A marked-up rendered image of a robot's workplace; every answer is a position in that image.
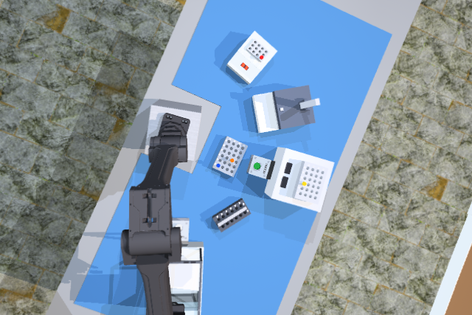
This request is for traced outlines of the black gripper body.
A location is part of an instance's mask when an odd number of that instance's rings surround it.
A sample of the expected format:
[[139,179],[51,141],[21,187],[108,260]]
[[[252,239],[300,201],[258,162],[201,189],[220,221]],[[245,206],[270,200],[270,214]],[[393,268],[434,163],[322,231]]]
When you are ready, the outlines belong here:
[[173,312],[184,312],[184,304],[179,303],[177,305],[173,305]]

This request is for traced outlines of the blue bench mat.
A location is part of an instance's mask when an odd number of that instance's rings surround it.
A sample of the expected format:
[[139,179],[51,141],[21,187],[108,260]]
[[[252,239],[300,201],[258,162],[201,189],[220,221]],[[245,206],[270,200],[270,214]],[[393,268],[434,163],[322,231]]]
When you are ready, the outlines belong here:
[[[277,53],[248,84],[227,63],[254,31]],[[208,0],[172,84],[221,106],[193,174],[174,167],[170,182],[173,218],[190,218],[189,242],[204,242],[201,315],[277,314],[317,211],[265,194],[251,155],[274,161],[280,147],[335,162],[331,180],[391,37],[321,0]],[[252,96],[306,85],[316,123],[259,133]],[[248,145],[234,177],[212,167],[226,136]],[[150,164],[142,153],[74,304],[146,315],[120,237]],[[251,215],[221,233],[212,216],[241,198]]]

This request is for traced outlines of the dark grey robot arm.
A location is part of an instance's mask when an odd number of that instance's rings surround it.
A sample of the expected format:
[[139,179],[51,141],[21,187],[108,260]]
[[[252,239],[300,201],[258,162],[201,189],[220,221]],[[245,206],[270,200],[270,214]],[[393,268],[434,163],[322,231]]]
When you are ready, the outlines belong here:
[[124,266],[136,265],[142,275],[148,315],[185,315],[173,312],[168,266],[181,262],[181,227],[173,227],[170,181],[174,167],[188,160],[189,126],[187,118],[164,114],[158,136],[150,138],[146,176],[129,189],[129,229],[121,234],[122,258]]

